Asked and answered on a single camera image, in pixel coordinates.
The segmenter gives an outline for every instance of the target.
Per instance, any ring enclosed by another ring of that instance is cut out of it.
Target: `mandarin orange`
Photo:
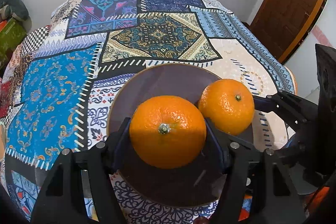
[[[238,135],[252,122],[254,102],[252,94],[243,83],[221,79],[205,88],[198,109],[219,130]]]
[[[171,169],[193,161],[204,146],[206,126],[191,102],[164,95],[138,106],[129,127],[132,145],[147,164]]]

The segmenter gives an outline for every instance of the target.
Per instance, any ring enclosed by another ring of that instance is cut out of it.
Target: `checkered pattern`
[[[49,26],[31,32],[22,42],[21,56],[36,52],[49,34]]]
[[[5,128],[7,128],[8,122],[11,119],[11,113],[13,111],[13,106],[8,107],[7,115],[3,118],[0,118],[0,122],[3,122]]]

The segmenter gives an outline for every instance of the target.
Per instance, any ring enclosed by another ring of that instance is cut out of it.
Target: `door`
[[[305,25],[317,1],[264,0],[251,24],[251,31],[275,58],[282,58],[281,62],[284,52]]]

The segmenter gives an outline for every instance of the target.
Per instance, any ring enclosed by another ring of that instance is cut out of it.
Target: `pink stripe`
[[[329,42],[325,34],[321,31],[321,29],[315,25],[311,30],[311,33],[316,37],[317,41],[324,46],[333,47],[333,45]]]

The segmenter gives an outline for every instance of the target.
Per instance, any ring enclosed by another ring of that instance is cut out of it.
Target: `door panel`
[[[251,30],[276,58],[297,36],[317,0],[267,0]]]

